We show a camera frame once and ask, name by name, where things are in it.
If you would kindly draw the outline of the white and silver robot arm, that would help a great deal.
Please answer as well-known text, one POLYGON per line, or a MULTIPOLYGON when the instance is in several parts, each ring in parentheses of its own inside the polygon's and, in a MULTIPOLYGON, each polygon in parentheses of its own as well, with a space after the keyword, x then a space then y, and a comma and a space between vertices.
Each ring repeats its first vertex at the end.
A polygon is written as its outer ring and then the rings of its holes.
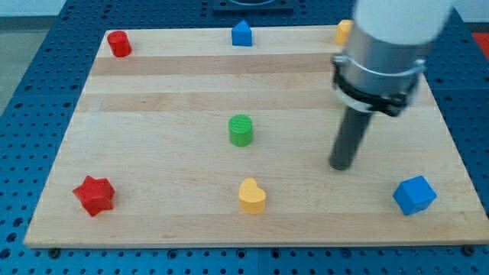
POLYGON ((345 113, 329 164, 347 170, 375 112, 396 117, 411 104, 426 57, 452 12, 452 0, 357 0, 333 86, 345 113))

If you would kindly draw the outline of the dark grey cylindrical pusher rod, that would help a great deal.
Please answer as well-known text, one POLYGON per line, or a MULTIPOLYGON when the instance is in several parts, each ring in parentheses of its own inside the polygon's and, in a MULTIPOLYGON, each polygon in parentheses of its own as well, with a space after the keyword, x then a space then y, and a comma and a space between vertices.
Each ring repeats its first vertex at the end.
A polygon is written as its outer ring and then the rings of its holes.
POLYGON ((345 109, 329 156, 329 165, 332 168, 347 170, 352 165, 372 115, 372 112, 360 112, 351 107, 345 109))

